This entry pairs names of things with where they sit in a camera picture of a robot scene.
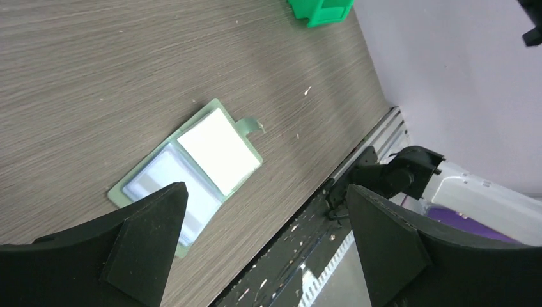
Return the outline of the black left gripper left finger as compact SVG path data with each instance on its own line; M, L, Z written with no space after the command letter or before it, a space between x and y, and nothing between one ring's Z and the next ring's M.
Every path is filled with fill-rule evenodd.
M159 306L187 200L173 183L30 244L3 244L1 305Z

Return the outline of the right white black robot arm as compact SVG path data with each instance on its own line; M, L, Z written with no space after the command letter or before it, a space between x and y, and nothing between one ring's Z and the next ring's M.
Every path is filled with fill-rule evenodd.
M517 1L357 1L386 101L413 143L445 156L428 214L541 244L541 47Z

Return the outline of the mint green card holder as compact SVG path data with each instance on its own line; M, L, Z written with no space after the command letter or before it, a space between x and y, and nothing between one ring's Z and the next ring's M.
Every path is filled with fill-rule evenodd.
M183 258L205 226L263 164L248 134L263 132L253 117L235 121L213 99L130 170L108 192L119 208L183 182L189 198L175 255Z

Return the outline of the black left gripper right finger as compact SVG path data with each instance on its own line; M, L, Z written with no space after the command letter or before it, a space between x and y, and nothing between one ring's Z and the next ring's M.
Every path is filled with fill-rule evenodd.
M346 204L373 306L541 305L541 248L455 229L360 185Z

